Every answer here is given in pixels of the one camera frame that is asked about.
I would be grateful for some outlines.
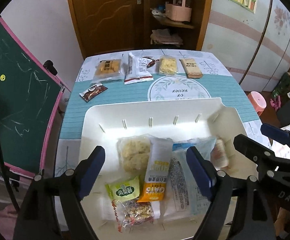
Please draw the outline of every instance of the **green chalkboard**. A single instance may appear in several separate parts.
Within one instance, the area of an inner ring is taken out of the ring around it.
[[[1,75],[5,75],[5,80],[0,78],[0,140],[4,161],[38,173],[48,121],[62,88],[0,22]]]

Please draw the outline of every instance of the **nut bar package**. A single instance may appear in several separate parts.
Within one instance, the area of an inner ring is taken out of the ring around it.
[[[201,70],[197,66],[196,62],[192,58],[182,58],[180,59],[184,70],[189,78],[201,78],[203,76]]]
[[[123,232],[125,228],[131,228],[134,225],[140,225],[147,221],[153,223],[160,217],[159,202],[142,202],[138,203],[137,199],[125,202],[112,201],[118,231]]]
[[[79,93],[79,95],[84,99],[86,102],[93,99],[95,96],[99,95],[101,92],[104,92],[107,89],[102,83],[97,83],[83,93]]]

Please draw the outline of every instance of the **wall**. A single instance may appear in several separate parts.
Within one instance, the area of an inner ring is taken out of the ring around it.
[[[42,64],[48,59],[54,63],[72,88],[83,58],[67,0],[12,0],[1,16]]]
[[[202,51],[212,52],[244,91],[272,91],[290,67],[290,13],[279,0],[258,0],[255,14],[213,0]]]

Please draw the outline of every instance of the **chocolate snack wrapper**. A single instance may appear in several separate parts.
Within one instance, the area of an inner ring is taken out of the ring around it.
[[[104,92],[107,89],[102,83],[97,83],[83,93],[79,93],[79,95],[84,99],[86,102],[92,100],[95,96],[99,95],[101,92]]]

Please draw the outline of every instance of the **pink stool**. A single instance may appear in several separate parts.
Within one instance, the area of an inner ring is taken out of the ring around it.
[[[252,103],[258,116],[260,116],[263,113],[264,109],[266,108],[266,101],[264,97],[256,91],[250,92],[247,97],[249,101]]]

